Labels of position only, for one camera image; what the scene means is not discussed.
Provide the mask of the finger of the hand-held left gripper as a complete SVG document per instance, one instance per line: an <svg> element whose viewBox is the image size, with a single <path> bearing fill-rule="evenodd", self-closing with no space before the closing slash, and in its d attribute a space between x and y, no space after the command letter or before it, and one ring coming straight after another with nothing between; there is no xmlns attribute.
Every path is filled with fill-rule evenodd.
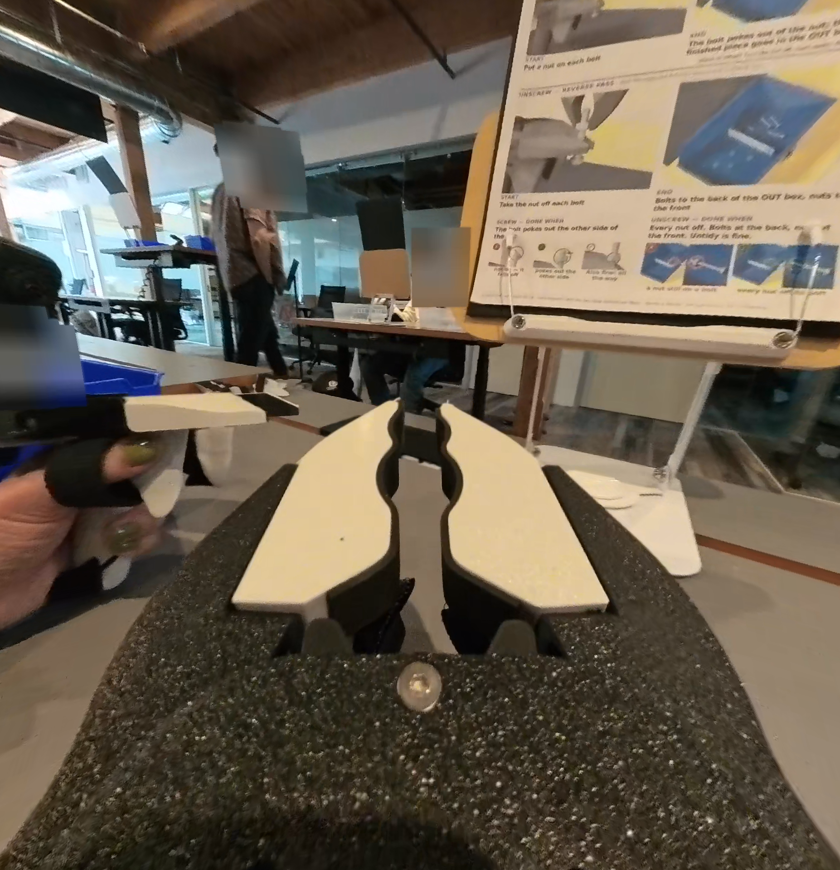
<svg viewBox="0 0 840 870"><path fill-rule="evenodd" d="M267 393L187 393L124 401L126 427L135 433L258 425L299 413L294 403Z"/></svg>

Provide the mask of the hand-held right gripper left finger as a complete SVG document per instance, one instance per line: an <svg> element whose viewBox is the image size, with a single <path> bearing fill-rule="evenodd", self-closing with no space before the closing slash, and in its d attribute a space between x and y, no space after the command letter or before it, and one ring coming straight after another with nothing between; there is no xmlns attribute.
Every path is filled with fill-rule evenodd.
<svg viewBox="0 0 840 870"><path fill-rule="evenodd" d="M233 593L236 609L305 622L375 622L394 609L404 415L391 400L287 468L286 489Z"/></svg>

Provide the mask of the person's left hand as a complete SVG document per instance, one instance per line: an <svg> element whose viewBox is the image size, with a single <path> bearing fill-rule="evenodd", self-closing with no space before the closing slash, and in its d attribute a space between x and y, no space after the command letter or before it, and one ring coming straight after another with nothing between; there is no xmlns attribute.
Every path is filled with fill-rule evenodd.
<svg viewBox="0 0 840 870"><path fill-rule="evenodd" d="M99 459L104 484L135 479L160 457L155 436L113 442ZM54 500L45 484L44 459L0 483L0 632L18 625L46 602L70 561L70 534L78 510ZM112 518L100 539L109 556L138 558L157 543L160 521L144 504Z"/></svg>

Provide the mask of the grey top table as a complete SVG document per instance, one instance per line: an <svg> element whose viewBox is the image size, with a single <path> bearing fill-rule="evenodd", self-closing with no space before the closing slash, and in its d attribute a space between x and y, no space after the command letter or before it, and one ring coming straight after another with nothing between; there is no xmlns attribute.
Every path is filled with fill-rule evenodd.
<svg viewBox="0 0 840 870"><path fill-rule="evenodd" d="M269 369L227 362L213 356L175 353L148 346L122 343L76 333L81 356L134 368L160 372L164 393L191 391L191 385L207 381L230 386L253 386Z"/></svg>

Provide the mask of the blue plastic bin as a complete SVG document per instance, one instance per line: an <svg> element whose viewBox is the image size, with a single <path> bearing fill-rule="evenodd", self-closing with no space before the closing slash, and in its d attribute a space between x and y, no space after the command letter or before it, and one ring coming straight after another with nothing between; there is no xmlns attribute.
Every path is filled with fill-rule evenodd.
<svg viewBox="0 0 840 870"><path fill-rule="evenodd" d="M74 411L105 414L122 410L129 397L161 394L164 373L158 369L88 357L82 357L80 365L86 399L73 406Z"/></svg>
<svg viewBox="0 0 840 870"><path fill-rule="evenodd" d="M11 445L0 447L0 484L44 468L54 452L53 445Z"/></svg>

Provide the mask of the black and white cardboard piece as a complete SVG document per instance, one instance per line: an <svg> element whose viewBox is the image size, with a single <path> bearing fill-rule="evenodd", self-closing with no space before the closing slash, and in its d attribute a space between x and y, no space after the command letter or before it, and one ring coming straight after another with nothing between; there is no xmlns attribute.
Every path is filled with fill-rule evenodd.
<svg viewBox="0 0 840 870"><path fill-rule="evenodd" d="M231 393L236 396L267 395L288 399L288 383L270 374L262 373L247 377L212 378L195 382L200 392Z"/></svg>

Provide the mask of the black backpack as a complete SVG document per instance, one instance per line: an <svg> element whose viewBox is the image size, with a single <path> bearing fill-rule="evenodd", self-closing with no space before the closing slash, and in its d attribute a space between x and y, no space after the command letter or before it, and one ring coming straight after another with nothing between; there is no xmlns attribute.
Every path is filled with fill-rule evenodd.
<svg viewBox="0 0 840 870"><path fill-rule="evenodd" d="M361 402L352 377L339 375L336 370L319 374L312 382L312 390L320 395Z"/></svg>

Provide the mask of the standing desk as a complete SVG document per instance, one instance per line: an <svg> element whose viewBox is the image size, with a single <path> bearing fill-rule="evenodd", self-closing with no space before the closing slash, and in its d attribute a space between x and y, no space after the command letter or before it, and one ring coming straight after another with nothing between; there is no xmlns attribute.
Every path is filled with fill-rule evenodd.
<svg viewBox="0 0 840 870"><path fill-rule="evenodd" d="M163 272L166 269L188 270L197 266L216 267L217 257L214 251L187 247L186 245L142 243L141 245L120 248L100 249L99 254L113 257L118 266L143 270L147 287L144 298L106 297L106 299L111 308L123 307L126 310L139 311L146 323L153 347L157 350L173 352L175 350L175 331L167 322L167 313L181 307L183 302L165 299Z"/></svg>

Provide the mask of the black office chair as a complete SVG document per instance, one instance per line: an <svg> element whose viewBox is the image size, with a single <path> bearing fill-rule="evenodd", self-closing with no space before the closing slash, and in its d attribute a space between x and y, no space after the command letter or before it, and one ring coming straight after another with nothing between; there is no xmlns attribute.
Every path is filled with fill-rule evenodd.
<svg viewBox="0 0 840 870"><path fill-rule="evenodd" d="M332 303L345 302L345 298L346 287L322 285L316 305L306 319L332 319ZM314 352L312 364L327 362L335 366L339 375L351 376L353 352L348 347L346 333L319 327L310 327L306 333Z"/></svg>

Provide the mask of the white box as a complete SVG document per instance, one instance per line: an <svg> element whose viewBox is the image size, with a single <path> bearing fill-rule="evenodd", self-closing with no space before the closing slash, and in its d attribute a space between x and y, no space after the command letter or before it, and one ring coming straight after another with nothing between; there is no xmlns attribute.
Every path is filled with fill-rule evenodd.
<svg viewBox="0 0 840 870"><path fill-rule="evenodd" d="M419 319L411 306L399 307L392 298L374 298L360 302L333 302L334 320L359 324L404 324L417 326Z"/></svg>

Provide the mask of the white document stand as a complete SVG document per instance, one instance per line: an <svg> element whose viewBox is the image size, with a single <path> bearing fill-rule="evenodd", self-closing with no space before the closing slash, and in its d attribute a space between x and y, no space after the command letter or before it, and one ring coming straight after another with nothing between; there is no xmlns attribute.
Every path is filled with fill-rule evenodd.
<svg viewBox="0 0 840 870"><path fill-rule="evenodd" d="M545 464L568 474L595 502L612 513L676 578L696 575L702 568L689 509L676 476L697 429L711 387L726 356L778 362L796 346L803 329L801 319L791 328L738 327L729 324L684 327L660 324L604 322L572 317L513 313L505 321L503 335L538 345L538 367L546 360L547 348L557 344L592 344L629 351L664 353L696 352L707 359L697 391L691 400L682 429L664 466L654 470L645 483L623 481L583 466L570 470L566 451L541 447L534 442L534 420L541 403L541 374L534 376L526 450Z"/></svg>

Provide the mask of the cardboard panel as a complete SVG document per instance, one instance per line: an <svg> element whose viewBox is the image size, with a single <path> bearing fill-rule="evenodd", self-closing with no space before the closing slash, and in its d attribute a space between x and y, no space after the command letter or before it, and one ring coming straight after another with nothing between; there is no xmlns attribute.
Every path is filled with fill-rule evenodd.
<svg viewBox="0 0 840 870"><path fill-rule="evenodd" d="M359 274L363 299L410 299L410 260L404 248L363 251L359 256Z"/></svg>

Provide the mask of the wooden backing board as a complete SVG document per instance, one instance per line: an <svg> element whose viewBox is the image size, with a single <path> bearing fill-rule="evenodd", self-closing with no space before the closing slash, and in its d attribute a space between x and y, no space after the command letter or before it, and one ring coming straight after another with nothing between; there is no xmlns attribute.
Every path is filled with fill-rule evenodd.
<svg viewBox="0 0 840 870"><path fill-rule="evenodd" d="M495 161L496 143L501 125L501 111L486 115L476 133L469 166L469 179L461 212L461 227L469 229L469 282L473 281L481 250L482 230L490 197L490 183ZM480 342L498 345L536 347L551 351L592 351L627 353L643 356L670 357L691 361L722 364L757 365L801 371L821 371L840 367L840 339L801 338L784 355L777 357L754 354L754 348L728 353L715 344L682 343L671 346L665 338L662 344L634 343L632 336L622 335L620 343L605 344L588 341L585 333L550 333L540 338L510 337L505 332L505 320L491 315L473 316L467 306L454 308L461 327Z"/></svg>

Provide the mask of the black ceiling panel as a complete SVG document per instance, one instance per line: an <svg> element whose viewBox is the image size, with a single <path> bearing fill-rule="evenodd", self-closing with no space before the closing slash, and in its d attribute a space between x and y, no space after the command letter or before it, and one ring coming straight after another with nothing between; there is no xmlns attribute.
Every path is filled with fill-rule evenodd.
<svg viewBox="0 0 840 870"><path fill-rule="evenodd" d="M0 61L0 109L105 143L100 98L32 68Z"/></svg>

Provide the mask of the instruction sheet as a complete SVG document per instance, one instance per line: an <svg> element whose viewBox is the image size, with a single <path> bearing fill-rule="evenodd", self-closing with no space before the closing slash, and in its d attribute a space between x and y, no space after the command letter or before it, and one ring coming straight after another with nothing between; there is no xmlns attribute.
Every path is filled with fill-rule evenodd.
<svg viewBox="0 0 840 870"><path fill-rule="evenodd" d="M840 2L523 2L475 310L840 324Z"/></svg>

